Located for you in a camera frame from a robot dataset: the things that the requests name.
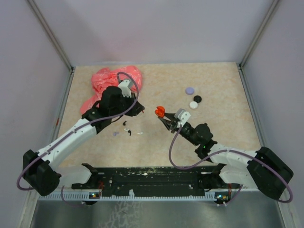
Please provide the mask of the orange charging case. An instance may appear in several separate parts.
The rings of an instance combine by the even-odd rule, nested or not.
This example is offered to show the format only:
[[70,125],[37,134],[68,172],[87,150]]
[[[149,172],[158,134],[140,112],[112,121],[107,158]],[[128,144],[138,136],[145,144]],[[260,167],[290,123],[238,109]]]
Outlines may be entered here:
[[154,112],[158,117],[163,118],[165,116],[166,111],[163,106],[157,106]]

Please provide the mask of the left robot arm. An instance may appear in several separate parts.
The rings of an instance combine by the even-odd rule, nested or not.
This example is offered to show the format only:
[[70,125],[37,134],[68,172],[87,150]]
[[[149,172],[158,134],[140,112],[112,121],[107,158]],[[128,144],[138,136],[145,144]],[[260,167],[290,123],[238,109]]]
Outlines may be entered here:
[[101,99],[66,133],[37,152],[28,150],[24,153],[22,173],[18,178],[24,179],[40,196],[52,193],[63,181],[64,175],[57,169],[69,154],[108,127],[114,118],[137,116],[144,110],[138,96],[139,88],[133,92],[123,85],[107,87]]

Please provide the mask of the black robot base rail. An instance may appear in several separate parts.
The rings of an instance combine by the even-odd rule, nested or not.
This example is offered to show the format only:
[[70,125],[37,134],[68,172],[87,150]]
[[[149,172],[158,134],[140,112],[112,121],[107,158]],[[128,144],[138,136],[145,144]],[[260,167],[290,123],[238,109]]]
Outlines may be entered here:
[[190,170],[174,167],[116,167],[95,168],[84,164],[91,172],[86,183],[74,183],[74,190],[100,190],[102,196],[128,196],[132,190],[137,197],[204,196],[206,192],[239,184],[226,184],[219,177],[217,166],[198,166]]

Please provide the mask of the white round charging case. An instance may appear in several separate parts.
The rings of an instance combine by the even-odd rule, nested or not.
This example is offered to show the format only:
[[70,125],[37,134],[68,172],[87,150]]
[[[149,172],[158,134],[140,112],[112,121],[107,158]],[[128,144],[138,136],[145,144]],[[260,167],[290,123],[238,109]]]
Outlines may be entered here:
[[189,103],[190,109],[197,109],[198,108],[198,103],[195,101],[192,101]]

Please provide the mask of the black round charging case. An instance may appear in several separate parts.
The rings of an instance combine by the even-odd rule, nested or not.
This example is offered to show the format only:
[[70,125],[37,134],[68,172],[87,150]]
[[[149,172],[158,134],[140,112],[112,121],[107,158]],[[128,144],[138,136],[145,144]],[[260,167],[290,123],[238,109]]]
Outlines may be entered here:
[[196,95],[193,97],[193,101],[196,103],[200,103],[202,101],[202,97],[199,95]]

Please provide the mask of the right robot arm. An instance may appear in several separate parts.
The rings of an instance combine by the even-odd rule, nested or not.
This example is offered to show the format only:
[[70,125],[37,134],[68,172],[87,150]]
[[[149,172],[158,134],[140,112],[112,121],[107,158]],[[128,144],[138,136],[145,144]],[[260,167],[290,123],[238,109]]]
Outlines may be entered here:
[[224,146],[213,140],[213,134],[206,123],[192,127],[188,122],[191,115],[184,109],[177,113],[166,113],[156,110],[158,119],[168,131],[179,135],[196,146],[195,153],[200,161],[191,166],[178,167],[180,170],[192,169],[204,161],[222,165],[222,168],[212,176],[213,184],[218,188],[226,184],[239,184],[250,189],[258,189],[267,197],[281,202],[285,190],[289,192],[289,203],[293,194],[288,183],[293,171],[269,148],[261,147],[257,151],[239,150]]

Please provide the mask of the purple round charging case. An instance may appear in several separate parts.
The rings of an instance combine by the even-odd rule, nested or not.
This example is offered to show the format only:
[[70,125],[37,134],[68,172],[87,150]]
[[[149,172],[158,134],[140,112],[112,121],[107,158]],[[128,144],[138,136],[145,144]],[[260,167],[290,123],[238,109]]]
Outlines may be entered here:
[[186,93],[187,95],[192,95],[192,94],[194,94],[194,92],[195,92],[195,90],[194,90],[193,87],[187,87],[187,88],[185,89],[185,93]]

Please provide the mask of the crumpled pink cloth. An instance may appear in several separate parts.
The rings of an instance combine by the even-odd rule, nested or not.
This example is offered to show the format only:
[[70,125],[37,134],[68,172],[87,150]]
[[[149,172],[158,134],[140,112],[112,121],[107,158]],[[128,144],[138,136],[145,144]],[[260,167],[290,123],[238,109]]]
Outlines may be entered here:
[[125,72],[130,75],[136,82],[139,90],[141,90],[143,76],[136,66],[125,66],[116,70],[111,70],[109,67],[102,68],[91,77],[94,95],[82,104],[80,107],[81,114],[84,114],[87,110],[92,108],[96,101],[101,99],[102,93],[107,87],[118,86],[117,73],[119,72]]

